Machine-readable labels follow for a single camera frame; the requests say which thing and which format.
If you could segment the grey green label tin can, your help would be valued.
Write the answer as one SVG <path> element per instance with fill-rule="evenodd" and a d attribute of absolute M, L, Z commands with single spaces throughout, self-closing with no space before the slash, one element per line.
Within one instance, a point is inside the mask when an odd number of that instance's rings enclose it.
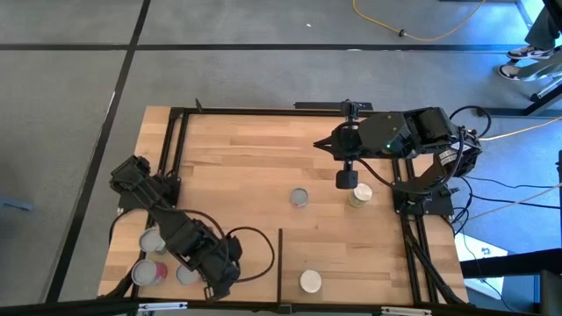
<path fill-rule="evenodd" d="M 166 243 L 157 227 L 145 230 L 139 238 L 140 249 L 146 253 L 164 254 Z"/>

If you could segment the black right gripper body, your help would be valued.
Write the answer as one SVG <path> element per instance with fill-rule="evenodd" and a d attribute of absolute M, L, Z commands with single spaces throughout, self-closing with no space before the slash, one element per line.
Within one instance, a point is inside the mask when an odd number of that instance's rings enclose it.
<path fill-rule="evenodd" d="M 404 112 L 378 112 L 350 124 L 349 149 L 364 158 L 410 157 L 414 136 Z"/>

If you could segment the black stand base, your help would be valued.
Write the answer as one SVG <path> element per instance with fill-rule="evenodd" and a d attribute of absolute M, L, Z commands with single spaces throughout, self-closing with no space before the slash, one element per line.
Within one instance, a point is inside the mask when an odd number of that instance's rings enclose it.
<path fill-rule="evenodd" d="M 555 77 L 549 84 L 539 92 L 530 96 L 531 104 L 522 109 L 515 108 L 484 108 L 476 110 L 479 117 L 484 117 L 487 111 L 492 117 L 496 118 L 547 118 L 554 119 L 562 117 L 562 110 L 552 110 L 559 101 L 562 101 L 562 76 Z"/>

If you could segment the black flat bar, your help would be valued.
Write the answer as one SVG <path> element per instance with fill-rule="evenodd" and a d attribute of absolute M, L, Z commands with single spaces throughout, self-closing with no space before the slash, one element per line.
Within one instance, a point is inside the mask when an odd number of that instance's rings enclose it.
<path fill-rule="evenodd" d="M 341 102 L 296 102 L 293 106 L 295 109 L 301 110 L 336 110 L 340 111 L 343 101 Z M 373 106 L 367 102 L 357 102 L 357 107 L 361 111 L 372 111 Z"/>

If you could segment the orange patterned tin can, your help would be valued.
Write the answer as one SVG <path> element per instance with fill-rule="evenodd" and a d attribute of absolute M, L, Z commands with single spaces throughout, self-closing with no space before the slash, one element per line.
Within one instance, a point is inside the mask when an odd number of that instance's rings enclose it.
<path fill-rule="evenodd" d="M 191 271 L 181 265 L 176 270 L 176 278 L 180 284 L 190 285 L 197 283 L 200 280 L 200 275 L 196 270 Z"/>

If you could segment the red label tin can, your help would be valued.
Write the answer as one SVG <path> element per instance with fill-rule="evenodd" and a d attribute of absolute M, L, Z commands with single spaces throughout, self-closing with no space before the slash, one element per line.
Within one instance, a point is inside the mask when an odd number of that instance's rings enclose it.
<path fill-rule="evenodd" d="M 138 286 L 149 286 L 163 282 L 168 275 L 167 266 L 163 262 L 143 259 L 138 261 L 131 272 L 133 283 Z"/>

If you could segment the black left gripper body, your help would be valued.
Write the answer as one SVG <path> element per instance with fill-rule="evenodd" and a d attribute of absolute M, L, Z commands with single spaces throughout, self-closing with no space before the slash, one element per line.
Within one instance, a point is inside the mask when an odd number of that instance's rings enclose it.
<path fill-rule="evenodd" d="M 187 267 L 197 270 L 209 284 L 224 281 L 228 251 L 225 242 L 212 229 L 206 228 L 198 239 L 198 245 L 187 255 Z"/>

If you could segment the person's shoe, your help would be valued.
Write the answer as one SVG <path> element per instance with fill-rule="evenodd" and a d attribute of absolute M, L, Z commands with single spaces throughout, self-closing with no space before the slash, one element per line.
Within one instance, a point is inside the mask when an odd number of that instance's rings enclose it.
<path fill-rule="evenodd" d="M 511 81 L 532 81 L 535 76 L 528 67 L 517 67 L 514 65 L 501 65 L 498 67 L 497 72 L 504 79 Z"/>
<path fill-rule="evenodd" d="M 536 59 L 545 60 L 549 59 L 556 52 L 555 48 L 543 50 L 541 48 L 526 46 L 513 49 L 507 52 L 507 57 L 510 60 L 524 60 L 524 59 Z"/>

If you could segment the black floor beam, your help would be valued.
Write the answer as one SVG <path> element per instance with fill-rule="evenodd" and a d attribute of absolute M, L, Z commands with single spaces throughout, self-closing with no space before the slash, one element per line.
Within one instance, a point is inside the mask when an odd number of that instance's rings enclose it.
<path fill-rule="evenodd" d="M 562 274 L 562 248 L 473 259 L 460 267 L 465 278 L 538 275 L 543 270 Z"/>

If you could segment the grey box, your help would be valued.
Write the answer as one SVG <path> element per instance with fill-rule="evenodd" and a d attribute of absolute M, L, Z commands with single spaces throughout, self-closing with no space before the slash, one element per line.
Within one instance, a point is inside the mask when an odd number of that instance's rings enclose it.
<path fill-rule="evenodd" d="M 562 275 L 541 271 L 539 312 L 542 316 L 562 316 Z"/>

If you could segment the black front frame beam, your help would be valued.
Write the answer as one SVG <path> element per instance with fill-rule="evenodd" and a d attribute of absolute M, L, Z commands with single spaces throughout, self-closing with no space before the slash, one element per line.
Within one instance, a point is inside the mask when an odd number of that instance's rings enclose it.
<path fill-rule="evenodd" d="M 187 302 L 183 310 L 234 310 L 251 312 L 273 312 L 294 314 L 297 312 L 356 312 L 381 316 L 382 306 L 398 306 L 427 309 L 432 316 L 542 316 L 541 313 L 500 311 L 478 308 L 475 305 L 446 305 L 421 302 L 413 305 L 342 305 L 312 303 L 259 303 L 259 302 L 206 302 L 204 300 L 166 300 L 156 298 L 96 298 L 78 301 L 51 302 L 33 305 L 12 305 L 0 307 L 0 316 L 114 316 L 138 312 L 141 303 Z"/>

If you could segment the white sheet blue print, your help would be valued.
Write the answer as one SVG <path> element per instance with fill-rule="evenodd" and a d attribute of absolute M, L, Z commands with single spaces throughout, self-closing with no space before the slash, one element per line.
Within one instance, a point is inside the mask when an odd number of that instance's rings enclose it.
<path fill-rule="evenodd" d="M 458 259 L 461 262 L 473 259 L 486 259 L 492 257 L 504 257 L 508 255 L 508 251 L 496 247 L 492 244 L 475 239 L 471 236 L 458 233 L 455 236 L 455 246 L 457 249 Z M 496 300 L 501 299 L 504 277 L 487 277 L 487 278 L 464 278 L 465 286 L 469 289 L 487 295 Z"/>

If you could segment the silver metal bracket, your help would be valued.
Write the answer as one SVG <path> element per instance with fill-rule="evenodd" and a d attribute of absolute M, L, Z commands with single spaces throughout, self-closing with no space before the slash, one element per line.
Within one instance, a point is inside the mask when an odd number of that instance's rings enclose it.
<path fill-rule="evenodd" d="M 138 312 L 157 312 L 169 310 L 183 310 L 188 308 L 187 302 L 159 302 L 159 303 L 141 303 Z"/>
<path fill-rule="evenodd" d="M 432 316 L 432 312 L 427 309 L 398 307 L 398 306 L 382 306 L 381 316 Z"/>

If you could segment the white lid jar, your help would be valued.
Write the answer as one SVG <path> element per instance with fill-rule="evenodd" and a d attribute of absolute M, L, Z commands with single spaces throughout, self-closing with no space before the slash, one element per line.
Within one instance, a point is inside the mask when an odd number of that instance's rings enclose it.
<path fill-rule="evenodd" d="M 373 190 L 369 184 L 359 183 L 348 195 L 349 205 L 355 208 L 361 208 L 371 201 Z"/>

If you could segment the blue cherry print tin can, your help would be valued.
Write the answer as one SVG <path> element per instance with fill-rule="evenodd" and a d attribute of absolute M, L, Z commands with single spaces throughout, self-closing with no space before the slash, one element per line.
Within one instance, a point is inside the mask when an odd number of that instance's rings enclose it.
<path fill-rule="evenodd" d="M 321 289 L 322 279 L 318 271 L 305 270 L 299 277 L 299 286 L 306 293 L 316 293 Z"/>

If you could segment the person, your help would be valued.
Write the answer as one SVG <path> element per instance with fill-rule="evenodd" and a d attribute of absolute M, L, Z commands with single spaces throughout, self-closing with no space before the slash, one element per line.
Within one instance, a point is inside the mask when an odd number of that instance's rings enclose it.
<path fill-rule="evenodd" d="M 528 46 L 547 50 L 555 47 L 556 39 L 559 36 L 560 30 L 555 23 L 555 19 L 550 15 L 547 8 L 544 7 L 530 28 L 525 42 Z M 562 74 L 562 48 L 549 59 L 541 60 L 525 67 L 528 67 L 535 75 L 533 80 Z"/>

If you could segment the black aluminium table frame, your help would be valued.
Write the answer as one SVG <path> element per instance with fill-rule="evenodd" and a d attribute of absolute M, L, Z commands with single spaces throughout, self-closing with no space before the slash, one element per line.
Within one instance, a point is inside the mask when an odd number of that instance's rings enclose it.
<path fill-rule="evenodd" d="M 412 305 L 429 299 L 422 266 L 405 250 L 403 219 L 392 192 L 360 168 L 375 192 L 364 207 L 335 187 L 340 164 L 315 149 L 341 122 L 335 111 L 188 110 L 169 121 L 169 108 L 144 113 L 134 152 L 153 170 L 177 168 L 178 204 L 204 212 L 241 241 L 242 282 L 217 302 Z M 420 175 L 432 159 L 376 160 L 386 180 Z M 308 202 L 295 207 L 295 188 Z M 321 289 L 306 293 L 299 277 L 320 273 Z"/>

